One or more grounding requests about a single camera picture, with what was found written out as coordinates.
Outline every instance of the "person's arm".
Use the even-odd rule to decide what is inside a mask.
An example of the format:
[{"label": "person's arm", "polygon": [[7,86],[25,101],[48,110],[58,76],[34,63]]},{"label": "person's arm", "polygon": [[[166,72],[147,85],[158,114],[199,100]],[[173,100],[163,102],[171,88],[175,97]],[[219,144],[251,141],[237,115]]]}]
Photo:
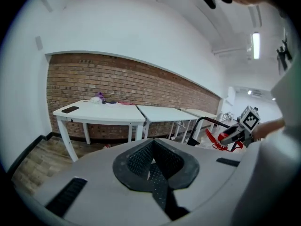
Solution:
[{"label": "person's arm", "polygon": [[268,121],[259,124],[253,132],[254,139],[257,140],[257,139],[265,138],[269,133],[278,130],[284,126],[285,126],[285,122],[283,118],[280,118],[275,121]]}]

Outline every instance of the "phone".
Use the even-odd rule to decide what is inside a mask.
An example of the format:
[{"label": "phone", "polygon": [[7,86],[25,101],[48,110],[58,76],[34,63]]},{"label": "phone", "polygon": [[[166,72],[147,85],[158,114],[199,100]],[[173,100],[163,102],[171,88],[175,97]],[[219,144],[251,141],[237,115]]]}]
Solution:
[{"label": "phone", "polygon": [[77,109],[79,109],[79,107],[77,107],[77,106],[71,106],[71,107],[69,107],[67,109],[62,110],[62,112],[63,113],[70,113],[72,111],[76,111]]}]

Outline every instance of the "white table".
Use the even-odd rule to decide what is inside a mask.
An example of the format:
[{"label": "white table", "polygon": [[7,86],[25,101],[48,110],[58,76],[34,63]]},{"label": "white table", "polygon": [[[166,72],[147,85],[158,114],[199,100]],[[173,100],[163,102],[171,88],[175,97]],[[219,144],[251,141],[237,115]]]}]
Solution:
[{"label": "white table", "polygon": [[[77,106],[79,107],[79,109],[70,113],[62,112],[62,110],[67,109],[71,106]],[[118,104],[118,106],[119,107],[109,107],[108,104],[94,104],[88,100],[80,100],[53,112],[53,115],[55,115],[57,118],[57,124],[60,129],[64,144],[73,161],[77,161],[78,157],[72,147],[72,143],[70,141],[65,124],[66,121],[83,123],[85,138],[88,145],[91,142],[87,123],[99,125],[129,126],[129,142],[132,140],[133,126],[136,126],[137,129],[135,140],[142,139],[143,123],[145,122],[143,115],[139,112],[135,105]]]},{"label": "white table", "polygon": [[[187,112],[187,113],[192,114],[194,116],[197,116],[198,118],[206,116],[206,117],[209,117],[211,119],[216,119],[216,115],[213,115],[213,114],[207,113],[205,111],[201,111],[201,110],[181,108],[181,111],[184,111],[184,112]],[[197,140],[199,132],[201,131],[202,125],[203,125],[203,121],[200,121],[198,123],[196,131],[195,131],[195,133],[194,133],[194,135],[192,137],[193,139]],[[214,126],[214,123],[212,123],[212,125],[210,127],[210,131],[212,131],[213,126]]]},{"label": "white table", "polygon": [[147,138],[149,127],[152,122],[167,122],[172,121],[172,127],[169,133],[169,138],[171,136],[171,133],[173,131],[174,124],[177,124],[176,128],[176,134],[175,137],[177,137],[180,127],[183,127],[186,129],[182,143],[184,142],[184,139],[186,137],[188,127],[191,120],[197,120],[198,118],[194,115],[185,113],[183,111],[179,111],[175,108],[168,108],[168,107],[157,107],[157,106],[147,106],[147,105],[137,105],[139,110],[142,112],[142,114],[146,117],[146,125],[143,128],[144,132],[144,138]]}]

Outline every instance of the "brick wall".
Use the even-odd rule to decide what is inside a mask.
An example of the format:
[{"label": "brick wall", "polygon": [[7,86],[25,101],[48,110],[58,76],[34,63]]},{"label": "brick wall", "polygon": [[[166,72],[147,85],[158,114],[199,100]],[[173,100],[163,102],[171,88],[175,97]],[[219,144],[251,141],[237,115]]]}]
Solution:
[{"label": "brick wall", "polygon": [[[59,133],[53,111],[82,99],[90,99],[99,91],[108,100],[200,109],[212,114],[216,114],[219,103],[219,97],[206,89],[150,65],[105,55],[54,55],[47,80],[52,130]],[[70,136],[84,138],[82,124],[68,122],[67,128]],[[170,122],[152,123],[149,136],[167,135],[170,128]],[[127,138],[128,134],[127,126],[89,125],[88,129],[91,138],[118,139]]]}]

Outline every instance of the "ceiling light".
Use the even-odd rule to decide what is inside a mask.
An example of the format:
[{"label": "ceiling light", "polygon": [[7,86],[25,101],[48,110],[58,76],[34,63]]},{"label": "ceiling light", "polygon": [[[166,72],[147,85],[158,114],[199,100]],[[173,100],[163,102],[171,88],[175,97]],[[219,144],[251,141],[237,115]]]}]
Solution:
[{"label": "ceiling light", "polygon": [[253,33],[253,50],[254,50],[254,59],[259,59],[260,34],[258,32]]}]

